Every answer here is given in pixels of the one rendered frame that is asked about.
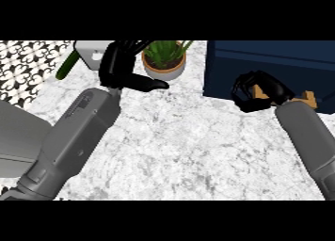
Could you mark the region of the tan cup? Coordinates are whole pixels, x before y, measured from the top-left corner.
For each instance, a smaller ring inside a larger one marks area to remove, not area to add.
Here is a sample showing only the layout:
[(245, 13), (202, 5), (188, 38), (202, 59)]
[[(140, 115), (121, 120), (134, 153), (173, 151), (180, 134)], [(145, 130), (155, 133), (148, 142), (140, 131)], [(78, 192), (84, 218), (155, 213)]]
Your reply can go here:
[[(258, 85), (252, 86), (252, 98), (258, 98), (258, 99), (269, 98), (267, 94), (264, 93), (264, 91)], [(294, 98), (292, 102), (304, 102), (313, 109), (319, 108), (316, 95), (314, 95), (314, 92), (310, 90), (307, 90), (303, 93), (300, 98)]]

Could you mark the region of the green cucumber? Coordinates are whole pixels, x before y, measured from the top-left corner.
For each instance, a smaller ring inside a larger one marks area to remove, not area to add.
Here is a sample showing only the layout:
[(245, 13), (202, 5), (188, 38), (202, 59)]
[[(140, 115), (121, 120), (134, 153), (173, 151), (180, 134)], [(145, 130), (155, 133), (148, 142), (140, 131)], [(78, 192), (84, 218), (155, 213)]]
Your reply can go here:
[(65, 59), (62, 65), (61, 65), (61, 68), (58, 70), (58, 73), (56, 73), (56, 78), (59, 80), (62, 80), (67, 75), (69, 74), (78, 60), (80, 60), (81, 56), (80, 56), (80, 53), (77, 50), (74, 50), (68, 56), (68, 58)]

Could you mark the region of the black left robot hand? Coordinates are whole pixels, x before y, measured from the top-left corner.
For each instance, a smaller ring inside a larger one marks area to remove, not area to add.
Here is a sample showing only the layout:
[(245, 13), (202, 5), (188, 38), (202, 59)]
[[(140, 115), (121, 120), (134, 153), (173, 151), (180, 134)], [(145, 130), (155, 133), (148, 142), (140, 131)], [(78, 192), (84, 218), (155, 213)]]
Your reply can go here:
[(108, 45), (99, 69), (103, 87), (130, 88), (142, 92), (170, 88), (165, 81), (133, 72), (136, 55), (151, 43), (151, 40), (117, 40)]

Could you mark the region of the potted green plant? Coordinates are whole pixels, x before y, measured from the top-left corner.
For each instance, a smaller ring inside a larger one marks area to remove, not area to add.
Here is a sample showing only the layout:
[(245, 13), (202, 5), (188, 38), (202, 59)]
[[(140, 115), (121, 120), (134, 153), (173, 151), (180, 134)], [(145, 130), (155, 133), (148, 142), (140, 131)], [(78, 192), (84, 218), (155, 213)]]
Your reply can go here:
[(145, 71), (154, 79), (177, 79), (186, 67), (186, 50), (193, 41), (157, 40), (142, 52)]

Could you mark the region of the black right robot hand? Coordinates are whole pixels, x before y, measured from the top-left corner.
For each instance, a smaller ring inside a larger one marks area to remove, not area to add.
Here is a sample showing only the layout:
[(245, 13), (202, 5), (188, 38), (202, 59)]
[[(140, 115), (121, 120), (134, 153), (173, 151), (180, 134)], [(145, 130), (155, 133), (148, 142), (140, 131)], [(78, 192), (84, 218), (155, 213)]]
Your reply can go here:
[[(254, 98), (251, 88), (260, 86), (267, 99)], [(232, 100), (245, 113), (269, 109), (272, 103), (283, 105), (295, 98), (295, 92), (266, 72), (248, 72), (236, 78), (232, 89)]]

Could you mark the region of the dark blue open drawer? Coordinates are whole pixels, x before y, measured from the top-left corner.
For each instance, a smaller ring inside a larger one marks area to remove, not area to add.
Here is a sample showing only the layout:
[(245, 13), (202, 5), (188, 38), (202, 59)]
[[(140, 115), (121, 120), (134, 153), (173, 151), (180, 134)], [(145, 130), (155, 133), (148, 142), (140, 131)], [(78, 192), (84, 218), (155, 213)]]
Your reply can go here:
[(314, 92), (317, 111), (335, 113), (335, 40), (210, 40), (204, 96), (230, 100), (236, 78), (267, 72), (297, 93)]

